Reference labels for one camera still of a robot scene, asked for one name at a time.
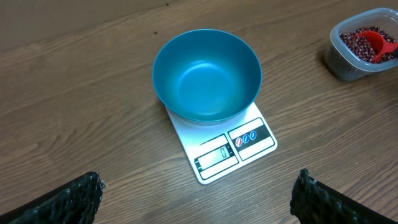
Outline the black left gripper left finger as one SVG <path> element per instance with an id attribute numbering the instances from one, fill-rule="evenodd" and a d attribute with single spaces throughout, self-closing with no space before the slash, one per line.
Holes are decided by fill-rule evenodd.
<path id="1" fill-rule="evenodd" d="M 87 172 L 39 198 L 1 215 L 7 224 L 92 224 L 102 201 L 105 182 Z"/>

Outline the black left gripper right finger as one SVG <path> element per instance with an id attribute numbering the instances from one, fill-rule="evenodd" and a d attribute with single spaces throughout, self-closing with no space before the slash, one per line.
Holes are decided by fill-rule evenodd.
<path id="1" fill-rule="evenodd" d="M 305 224 L 397 224 L 310 177 L 307 169 L 294 183 L 290 214 Z"/>

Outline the red scoop with blue handle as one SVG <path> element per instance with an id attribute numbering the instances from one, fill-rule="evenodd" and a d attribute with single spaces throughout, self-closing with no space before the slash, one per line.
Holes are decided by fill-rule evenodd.
<path id="1" fill-rule="evenodd" d="M 365 37 L 376 50 L 377 55 L 371 60 L 372 63 L 380 62 L 384 54 L 394 54 L 397 58 L 397 43 L 387 42 L 380 33 L 367 30 L 356 34 L 354 38 L 358 37 Z"/>

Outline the white digital kitchen scale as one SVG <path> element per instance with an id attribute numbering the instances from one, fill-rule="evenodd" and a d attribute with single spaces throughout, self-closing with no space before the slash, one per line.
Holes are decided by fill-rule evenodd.
<path id="1" fill-rule="evenodd" d="M 167 110 L 199 183 L 206 185 L 277 149 L 255 103 L 220 123 L 194 123 Z"/>

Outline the teal plastic bowl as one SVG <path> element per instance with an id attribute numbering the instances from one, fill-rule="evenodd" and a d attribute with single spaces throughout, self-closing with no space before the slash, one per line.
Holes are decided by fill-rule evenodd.
<path id="1" fill-rule="evenodd" d="M 262 65 L 252 47 L 229 32 L 197 29 L 182 33 L 159 51 L 152 67 L 159 100 L 190 121 L 230 119 L 257 98 Z"/>

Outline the red adzuki beans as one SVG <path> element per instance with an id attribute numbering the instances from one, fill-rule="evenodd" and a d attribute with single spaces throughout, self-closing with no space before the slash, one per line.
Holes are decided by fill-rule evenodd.
<path id="1" fill-rule="evenodd" d="M 393 36 L 389 35 L 379 26 L 366 26 L 361 27 L 354 32 L 339 33 L 339 37 L 344 44 L 361 60 L 372 63 L 371 60 L 377 55 L 376 50 L 371 46 L 365 37 L 358 37 L 356 39 L 354 38 L 356 34 L 367 30 L 380 33 L 387 42 L 397 43 Z M 387 62 L 393 59 L 395 59 L 394 54 L 384 54 L 382 60 L 378 63 Z"/>

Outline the clear plastic container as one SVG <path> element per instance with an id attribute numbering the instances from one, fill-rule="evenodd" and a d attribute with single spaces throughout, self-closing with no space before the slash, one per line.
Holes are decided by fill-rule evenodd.
<path id="1" fill-rule="evenodd" d="M 374 31 L 386 42 L 397 43 L 397 11 L 377 8 L 360 13 L 340 22 L 330 33 L 330 45 L 323 61 L 326 67 L 342 81 L 355 81 L 389 70 L 397 71 L 397 58 L 393 53 L 384 54 L 373 62 L 378 51 L 365 37 L 358 34 Z"/>

